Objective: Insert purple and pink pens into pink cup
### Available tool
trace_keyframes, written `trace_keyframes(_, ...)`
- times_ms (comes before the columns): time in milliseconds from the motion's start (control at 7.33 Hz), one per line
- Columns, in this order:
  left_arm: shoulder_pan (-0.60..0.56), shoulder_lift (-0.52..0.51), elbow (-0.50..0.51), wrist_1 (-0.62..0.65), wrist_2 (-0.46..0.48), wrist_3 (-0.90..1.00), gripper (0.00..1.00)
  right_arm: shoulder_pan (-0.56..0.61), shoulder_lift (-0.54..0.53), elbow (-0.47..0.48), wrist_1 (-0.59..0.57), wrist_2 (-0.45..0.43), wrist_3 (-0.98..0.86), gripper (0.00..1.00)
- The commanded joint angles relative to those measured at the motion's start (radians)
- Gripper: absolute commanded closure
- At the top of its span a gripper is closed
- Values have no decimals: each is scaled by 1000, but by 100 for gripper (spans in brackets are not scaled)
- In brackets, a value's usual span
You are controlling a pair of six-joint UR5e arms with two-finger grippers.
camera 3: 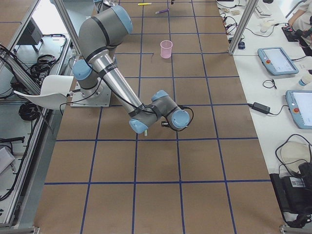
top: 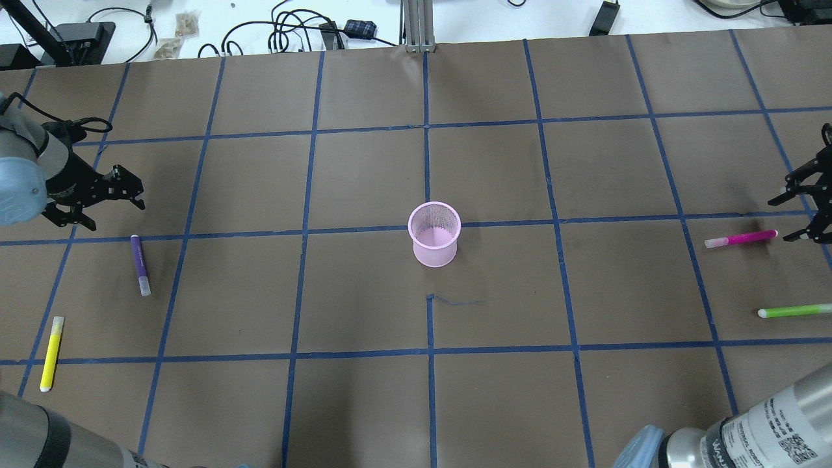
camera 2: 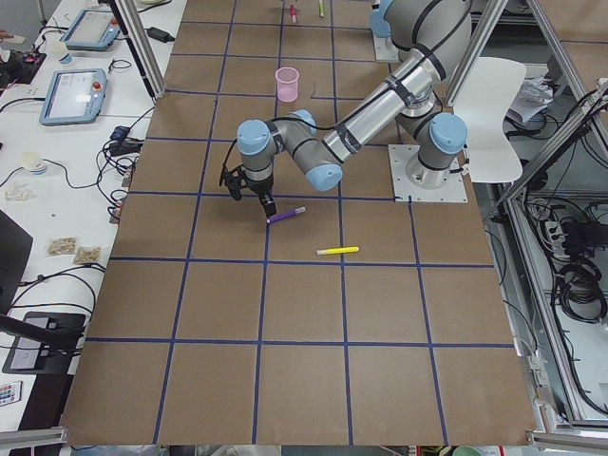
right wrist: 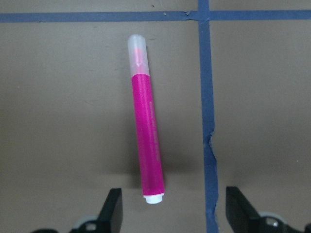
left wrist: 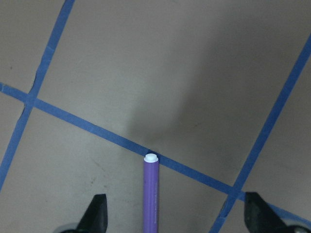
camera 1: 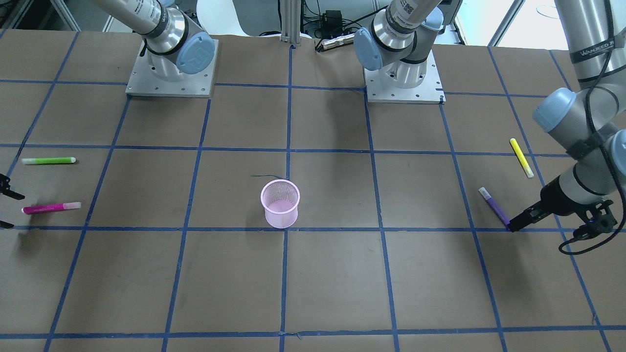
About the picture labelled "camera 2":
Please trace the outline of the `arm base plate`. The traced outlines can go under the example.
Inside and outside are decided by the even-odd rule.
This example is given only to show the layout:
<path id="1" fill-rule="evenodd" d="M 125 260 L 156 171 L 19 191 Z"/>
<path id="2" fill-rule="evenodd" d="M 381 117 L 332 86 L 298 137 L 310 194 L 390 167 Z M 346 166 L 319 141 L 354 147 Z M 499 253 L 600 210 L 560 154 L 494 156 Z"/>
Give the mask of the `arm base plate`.
<path id="1" fill-rule="evenodd" d="M 456 156 L 448 169 L 436 171 L 419 162 L 418 145 L 390 144 L 388 149 L 395 201 L 467 203 L 464 177 Z"/>
<path id="2" fill-rule="evenodd" d="M 399 49 L 393 44 L 390 36 L 372 35 L 374 55 L 377 62 L 398 63 Z"/>

